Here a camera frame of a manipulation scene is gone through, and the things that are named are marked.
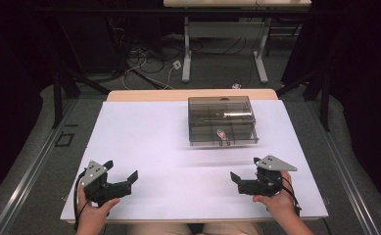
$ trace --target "triangular metal plate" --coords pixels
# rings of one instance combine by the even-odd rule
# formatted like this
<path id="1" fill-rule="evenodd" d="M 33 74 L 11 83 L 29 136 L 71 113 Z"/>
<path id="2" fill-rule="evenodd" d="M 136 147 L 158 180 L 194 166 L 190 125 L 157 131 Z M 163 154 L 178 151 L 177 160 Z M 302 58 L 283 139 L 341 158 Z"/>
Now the triangular metal plate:
<path id="1" fill-rule="evenodd" d="M 267 170 L 285 170 L 285 171 L 297 171 L 297 168 L 285 163 L 282 160 L 274 157 L 273 155 L 268 155 L 265 158 L 256 162 L 257 167 L 264 168 Z"/>
<path id="2" fill-rule="evenodd" d="M 99 178 L 102 174 L 104 174 L 107 171 L 108 169 L 103 165 L 98 164 L 94 161 L 90 161 L 89 166 L 87 167 L 85 175 L 82 179 L 82 186 L 88 186 L 90 183 L 95 181 L 95 179 Z"/>

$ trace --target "transparent container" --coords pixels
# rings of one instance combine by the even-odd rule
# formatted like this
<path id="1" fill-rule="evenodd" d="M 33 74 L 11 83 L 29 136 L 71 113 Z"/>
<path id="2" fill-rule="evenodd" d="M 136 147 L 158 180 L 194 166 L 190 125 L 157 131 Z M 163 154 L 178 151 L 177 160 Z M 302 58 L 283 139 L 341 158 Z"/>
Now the transparent container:
<path id="1" fill-rule="evenodd" d="M 255 116 L 248 96 L 190 97 L 191 146 L 257 144 Z"/>

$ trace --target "dark curtain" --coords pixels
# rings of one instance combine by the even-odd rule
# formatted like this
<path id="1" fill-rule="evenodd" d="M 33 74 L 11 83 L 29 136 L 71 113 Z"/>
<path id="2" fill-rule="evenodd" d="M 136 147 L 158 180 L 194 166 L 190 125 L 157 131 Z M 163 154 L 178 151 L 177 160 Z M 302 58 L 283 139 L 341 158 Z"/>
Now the dark curtain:
<path id="1" fill-rule="evenodd" d="M 351 13 L 307 21 L 282 81 L 328 69 L 330 94 L 343 104 L 356 157 L 381 193 L 381 2 L 314 1 L 313 6 Z M 313 77 L 310 86 L 321 85 L 320 79 Z"/>
<path id="2" fill-rule="evenodd" d="M 50 69 L 13 1 L 0 1 L 0 184 L 41 111 Z"/>

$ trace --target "human hand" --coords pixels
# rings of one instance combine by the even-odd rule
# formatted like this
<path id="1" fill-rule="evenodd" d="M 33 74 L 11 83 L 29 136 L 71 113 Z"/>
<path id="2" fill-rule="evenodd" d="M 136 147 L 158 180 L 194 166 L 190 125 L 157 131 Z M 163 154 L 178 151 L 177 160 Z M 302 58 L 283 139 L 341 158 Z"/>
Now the human hand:
<path id="1" fill-rule="evenodd" d="M 281 171 L 281 175 L 286 179 L 282 179 L 282 185 L 293 192 L 293 189 L 291 188 L 291 175 L 287 171 Z M 265 204 L 268 212 L 277 221 L 282 219 L 282 217 L 287 214 L 295 214 L 294 199 L 287 191 L 283 189 L 279 192 L 279 194 L 272 197 L 255 195 L 252 200 L 254 202 Z"/>
<path id="2" fill-rule="evenodd" d="M 293 193 L 294 189 L 291 185 L 291 175 L 286 171 L 281 171 L 281 175 L 285 178 L 282 179 L 282 186 Z M 284 189 L 282 189 L 279 194 L 272 197 L 255 195 L 252 201 L 265 204 L 266 209 L 288 235 L 313 234 L 295 213 L 295 201 L 293 197 Z"/>
<path id="3" fill-rule="evenodd" d="M 77 213 L 79 214 L 79 222 L 76 234 L 97 235 L 104 226 L 111 208 L 119 203 L 120 199 L 111 199 L 102 205 L 101 208 L 95 208 L 92 206 L 92 203 L 86 199 L 83 186 L 79 185 L 77 191 Z"/>

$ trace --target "white table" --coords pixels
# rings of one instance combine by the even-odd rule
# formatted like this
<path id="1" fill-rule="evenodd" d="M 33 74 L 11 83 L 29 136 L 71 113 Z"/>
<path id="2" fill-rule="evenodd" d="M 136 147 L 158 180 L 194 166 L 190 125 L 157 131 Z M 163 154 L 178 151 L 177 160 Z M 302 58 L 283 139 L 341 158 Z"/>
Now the white table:
<path id="1" fill-rule="evenodd" d="M 296 196 L 302 218 L 328 216 L 282 101 L 270 90 L 121 91 L 104 102 L 78 173 L 93 160 L 114 161 L 110 183 L 138 170 L 132 194 L 121 199 L 107 222 L 212 222 L 271 220 L 264 205 L 240 195 L 230 171 L 254 179 L 253 157 L 267 155 L 294 165 Z M 250 95 L 260 141 L 245 147 L 190 147 L 189 96 Z M 73 222 L 72 192 L 61 219 Z"/>
<path id="2" fill-rule="evenodd" d="M 310 0 L 164 0 L 165 7 L 180 8 L 227 8 L 227 7 L 255 7 L 255 8 L 284 8 L 284 9 L 307 9 L 311 4 Z M 189 22 L 184 18 L 184 62 L 182 81 L 190 80 L 191 51 L 190 37 L 237 37 L 261 40 L 257 51 L 254 51 L 254 59 L 261 83 L 268 83 L 265 68 L 263 66 L 262 55 L 265 42 L 270 28 L 270 19 L 263 19 L 261 23 L 205 23 Z"/>

